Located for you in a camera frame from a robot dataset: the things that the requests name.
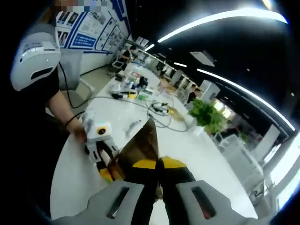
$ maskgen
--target cardboard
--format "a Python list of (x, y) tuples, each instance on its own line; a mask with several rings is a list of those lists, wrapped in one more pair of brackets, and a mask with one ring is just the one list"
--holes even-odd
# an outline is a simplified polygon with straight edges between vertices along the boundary
[[(111, 161), (107, 169), (116, 180), (123, 180), (129, 173), (130, 168), (141, 159), (157, 160), (159, 158), (157, 132), (155, 122), (149, 119), (147, 123), (126, 144), (117, 156), (116, 161)], [(107, 178), (107, 173), (100, 173)]]

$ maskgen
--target black cable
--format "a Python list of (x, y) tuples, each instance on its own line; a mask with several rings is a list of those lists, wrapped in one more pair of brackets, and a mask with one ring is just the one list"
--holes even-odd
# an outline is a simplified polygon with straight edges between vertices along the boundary
[(73, 109), (77, 109), (77, 108), (79, 108), (80, 106), (84, 105), (86, 102), (88, 102), (88, 101), (90, 100), (90, 98), (84, 100), (84, 101), (83, 101), (80, 105), (78, 105), (78, 106), (73, 106), (72, 101), (71, 101), (71, 98), (70, 98), (69, 87), (68, 87), (68, 83), (67, 83), (67, 77), (66, 77), (65, 70), (64, 70), (64, 68), (62, 67), (62, 65), (61, 65), (60, 62), (59, 62), (59, 65), (60, 65), (60, 68), (61, 68), (62, 73), (63, 73), (63, 75), (64, 75), (65, 84), (66, 84), (66, 89), (67, 89), (67, 97), (68, 97), (68, 99), (69, 99), (70, 105), (71, 105), (71, 107), (72, 107)]
[(77, 116), (79, 116), (80, 114), (83, 114), (83, 113), (84, 113), (84, 111), (77, 113), (75, 116), (73, 116), (71, 119), (69, 119), (69, 121), (64, 126), (67, 127), (74, 118), (76, 118)]
[[(170, 129), (170, 130), (176, 131), (176, 132), (186, 132), (186, 131), (188, 130), (188, 127), (187, 127), (187, 124), (186, 124), (185, 121), (184, 121), (184, 123), (186, 124), (186, 127), (187, 127), (185, 130), (176, 130), (176, 129), (171, 128), (171, 127), (170, 127), (170, 124), (171, 124), (171, 122), (172, 122), (172, 116), (171, 116), (170, 114), (167, 114), (167, 115), (164, 114), (164, 115), (162, 115), (162, 114), (157, 113), (156, 111), (151, 110), (151, 107), (152, 107), (153, 104), (151, 104), (151, 106), (146, 107), (146, 106), (140, 105), (140, 104), (138, 104), (138, 103), (135, 103), (135, 102), (132, 102), (132, 101), (129, 101), (129, 100), (125, 100), (125, 99), (114, 99), (114, 98), (112, 98), (112, 97), (107, 97), (107, 96), (95, 96), (95, 97), (91, 97), (91, 98), (87, 99), (86, 101), (89, 101), (89, 100), (92, 100), (92, 99), (95, 99), (95, 98), (107, 98), (107, 99), (112, 99), (112, 100), (116, 100), (116, 101), (129, 102), (129, 103), (131, 103), (131, 104), (138, 105), (138, 106), (140, 106), (140, 107), (142, 107), (142, 108), (144, 108), (144, 109), (147, 109), (147, 118), (149, 119), (149, 118), (151, 117), (153, 120), (155, 120), (155, 121), (158, 122), (160, 125), (162, 125), (161, 127), (160, 127), (160, 126), (157, 126), (158, 128), (167, 128), (167, 129)], [(160, 122), (158, 119), (154, 118), (153, 115), (151, 115), (151, 114), (149, 113), (149, 111), (151, 111), (151, 112), (153, 112), (153, 113), (155, 113), (156, 115), (159, 115), (159, 116), (170, 116), (170, 120), (169, 120), (168, 124), (165, 125), (165, 124), (163, 124), (162, 122)], [(73, 117), (65, 124), (65, 127), (66, 127), (67, 125), (69, 125), (69, 123), (70, 123), (75, 117), (77, 117), (78, 115), (80, 115), (80, 114), (82, 114), (82, 113), (84, 113), (84, 111), (79, 112), (78, 114), (76, 114), (75, 116), (73, 116)]]

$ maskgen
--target white table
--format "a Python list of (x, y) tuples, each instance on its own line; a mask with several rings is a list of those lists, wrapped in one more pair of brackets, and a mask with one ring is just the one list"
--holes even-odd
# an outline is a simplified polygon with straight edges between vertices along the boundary
[[(147, 77), (150, 85), (157, 85), (159, 79), (145, 68), (134, 68), (135, 72)], [(111, 80), (97, 96), (110, 96), (109, 86), (114, 82)], [(168, 102), (173, 105), (187, 120), (187, 110), (175, 97), (159, 96), (157, 101)], [(91, 101), (88, 109), (96, 111), (96, 120), (109, 121), (112, 124), (112, 137), (116, 145), (122, 149), (128, 141), (147, 122), (146, 109), (137, 105), (122, 102), (114, 99), (96, 98)], [(170, 117), (154, 115), (156, 119), (168, 124)], [(126, 137), (125, 131), (129, 125), (141, 119), (137, 126)], [(172, 120), (170, 127), (177, 130), (184, 130), (185, 124)], [(167, 128), (157, 128), (157, 142), (160, 156), (170, 156), (185, 163), (196, 180), (204, 180), (213, 186), (220, 193), (231, 200), (232, 208), (245, 217), (257, 218), (254, 207), (248, 198), (245, 190), (230, 168), (227, 161), (216, 148), (213, 141), (203, 132), (195, 137), (191, 132), (179, 133)], [(73, 216), (86, 209), (88, 199), (108, 186), (83, 151), (83, 145), (79, 145), (71, 135), (61, 152), (57, 162), (52, 180), (50, 210), (53, 219), (62, 216)], [(150, 224), (166, 224), (166, 212), (162, 201), (154, 205)]]

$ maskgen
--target robot eye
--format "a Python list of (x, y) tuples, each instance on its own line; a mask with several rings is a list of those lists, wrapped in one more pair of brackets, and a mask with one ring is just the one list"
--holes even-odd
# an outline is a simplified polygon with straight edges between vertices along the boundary
[(106, 132), (104, 128), (98, 130), (98, 134), (103, 135)]

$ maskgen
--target hand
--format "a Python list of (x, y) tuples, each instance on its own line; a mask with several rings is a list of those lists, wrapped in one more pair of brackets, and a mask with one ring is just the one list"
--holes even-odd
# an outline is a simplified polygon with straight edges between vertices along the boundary
[(75, 135), (75, 138), (79, 143), (86, 142), (87, 136), (86, 136), (85, 130), (82, 126), (75, 128), (73, 130), (73, 134)]
[(82, 126), (81, 122), (75, 118), (73, 119), (70, 124), (67, 126), (67, 130), (74, 134), (76, 140), (79, 143), (85, 143), (87, 140), (87, 135), (85, 133), (84, 127)]

